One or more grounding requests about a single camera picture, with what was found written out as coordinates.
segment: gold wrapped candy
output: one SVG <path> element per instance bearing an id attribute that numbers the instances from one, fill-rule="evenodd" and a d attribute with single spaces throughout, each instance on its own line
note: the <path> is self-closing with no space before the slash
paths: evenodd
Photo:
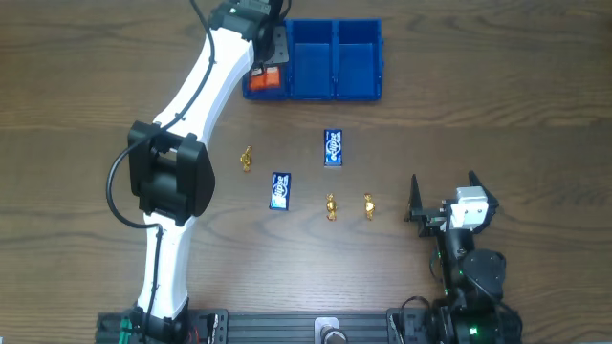
<path id="1" fill-rule="evenodd" d="M 334 200 L 334 194 L 327 195 L 327 211 L 329 211 L 329 215 L 327 215 L 327 220 L 335 221 L 336 220 L 336 210 L 338 206 L 336 205 L 336 201 Z"/>
<path id="2" fill-rule="evenodd" d="M 363 195 L 363 198 L 365 198 L 365 216 L 368 220 L 372 221 L 372 219 L 374 218 L 375 208 L 374 201 L 372 201 L 372 195 L 365 194 Z"/>
<path id="3" fill-rule="evenodd" d="M 251 150 L 252 146 L 247 147 L 247 151 L 240 157 L 240 162 L 242 162 L 242 169 L 245 172 L 251 171 Z"/>

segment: orange object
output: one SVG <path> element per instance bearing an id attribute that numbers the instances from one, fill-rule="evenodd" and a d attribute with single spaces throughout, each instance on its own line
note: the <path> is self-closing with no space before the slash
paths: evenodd
<path id="1" fill-rule="evenodd" d="M 261 91 L 269 88 L 280 87 L 280 70 L 278 67 L 266 68 L 266 71 L 261 75 L 253 75 L 257 71 L 251 73 L 249 89 L 251 91 Z"/>

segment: wooden table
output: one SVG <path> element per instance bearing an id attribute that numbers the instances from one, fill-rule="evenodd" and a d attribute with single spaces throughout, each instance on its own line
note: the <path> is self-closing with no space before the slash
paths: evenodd
<path id="1" fill-rule="evenodd" d="M 382 100 L 233 93 L 209 146 L 217 186 L 191 243 L 192 307 L 384 310 L 442 297 L 433 240 L 403 222 L 410 176 L 437 206 L 473 169 L 501 203 L 476 244 L 508 258 L 505 300 L 524 341 L 612 339 L 611 15 L 607 0 L 295 0 L 291 17 L 382 18 Z M 91 343 L 97 312 L 137 298 L 145 237 L 108 211 L 106 175 L 132 122 L 174 97 L 203 37 L 187 1 L 0 4 L 6 342 Z M 341 170 L 321 165 L 328 127 L 344 130 Z M 289 212 L 268 209 L 273 171 L 293 174 Z M 115 194 L 140 219 L 125 166 Z"/>

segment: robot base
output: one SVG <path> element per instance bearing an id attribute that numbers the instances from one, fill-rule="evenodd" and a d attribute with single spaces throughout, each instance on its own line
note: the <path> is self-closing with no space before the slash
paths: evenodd
<path id="1" fill-rule="evenodd" d="M 208 343 L 215 314 L 218 320 L 214 329 L 213 344 L 288 344 L 315 343 L 315 325 L 318 318 L 336 318 L 339 329 L 349 342 L 360 344 L 433 344 L 426 338 L 424 324 L 426 310 L 404 309 L 404 341 L 398 340 L 395 324 L 389 319 L 399 320 L 400 310 L 387 312 L 228 312 L 226 310 L 189 311 L 191 331 L 185 344 Z M 121 321 L 127 313 L 100 313 L 96 332 L 96 343 L 140 343 L 140 335 L 121 331 Z M 149 344 L 158 344 L 147 340 Z"/>

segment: blue tray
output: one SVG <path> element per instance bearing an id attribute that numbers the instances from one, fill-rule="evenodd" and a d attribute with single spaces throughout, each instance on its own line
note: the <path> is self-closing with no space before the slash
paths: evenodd
<path id="1" fill-rule="evenodd" d="M 287 19 L 289 63 L 279 88 L 242 91 L 252 100 L 378 100 L 383 92 L 381 19 Z"/>

